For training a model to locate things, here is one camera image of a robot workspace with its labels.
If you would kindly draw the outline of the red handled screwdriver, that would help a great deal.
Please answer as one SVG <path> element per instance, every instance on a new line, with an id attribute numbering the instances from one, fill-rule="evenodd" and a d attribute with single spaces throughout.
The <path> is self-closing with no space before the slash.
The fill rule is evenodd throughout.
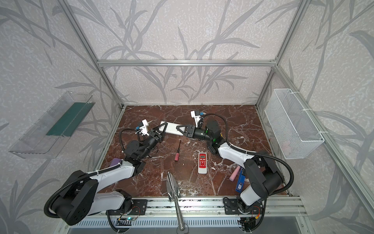
<path id="1" fill-rule="evenodd" d="M 180 157 L 180 147 L 181 147 L 181 140 L 179 141 L 179 145 L 178 145 L 178 148 L 176 150 L 176 154 L 175 154 L 175 158 L 174 158 L 175 162 L 177 162 L 179 160 L 179 157 Z"/>

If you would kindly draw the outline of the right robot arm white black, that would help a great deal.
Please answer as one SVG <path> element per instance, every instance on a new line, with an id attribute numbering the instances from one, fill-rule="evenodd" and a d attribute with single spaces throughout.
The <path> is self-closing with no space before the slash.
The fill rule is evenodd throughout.
<path id="1" fill-rule="evenodd" d="M 244 168 L 250 185 L 237 197 L 238 209 L 244 213 L 255 202 L 287 190 L 294 182 L 294 172 L 285 161 L 232 145 L 223 138 L 221 127 L 215 120 L 209 121 L 204 129 L 193 125 L 177 125 L 175 129 L 188 138 L 205 140 L 212 154 Z"/>

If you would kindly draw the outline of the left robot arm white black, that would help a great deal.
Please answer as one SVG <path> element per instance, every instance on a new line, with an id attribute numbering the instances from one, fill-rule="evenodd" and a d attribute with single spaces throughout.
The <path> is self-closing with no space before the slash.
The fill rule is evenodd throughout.
<path id="1" fill-rule="evenodd" d="M 108 168 L 85 173 L 73 172 L 60 189 L 46 201 L 43 211 L 47 217 L 61 218 L 73 226 L 89 215 L 107 210 L 120 210 L 130 204 L 131 196 L 118 190 L 102 193 L 104 188 L 141 173 L 146 163 L 144 159 L 165 137 L 168 123 L 163 123 L 148 131 L 143 141 L 131 141 L 124 149 L 125 158 Z"/>

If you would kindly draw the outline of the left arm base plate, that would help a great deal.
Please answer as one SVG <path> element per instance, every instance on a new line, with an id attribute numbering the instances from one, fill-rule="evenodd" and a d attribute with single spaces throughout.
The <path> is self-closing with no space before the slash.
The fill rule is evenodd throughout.
<path id="1" fill-rule="evenodd" d="M 147 199 L 134 199 L 124 203 L 124 215 L 145 215 L 147 208 Z"/>

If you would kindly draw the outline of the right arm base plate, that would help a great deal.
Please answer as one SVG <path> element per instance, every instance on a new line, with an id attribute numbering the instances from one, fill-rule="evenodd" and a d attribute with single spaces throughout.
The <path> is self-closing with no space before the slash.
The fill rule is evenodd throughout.
<path id="1" fill-rule="evenodd" d="M 263 211 L 263 205 L 255 202 L 252 205 L 245 205 L 238 199 L 223 198 L 224 210 L 226 215 L 257 215 L 259 216 Z"/>

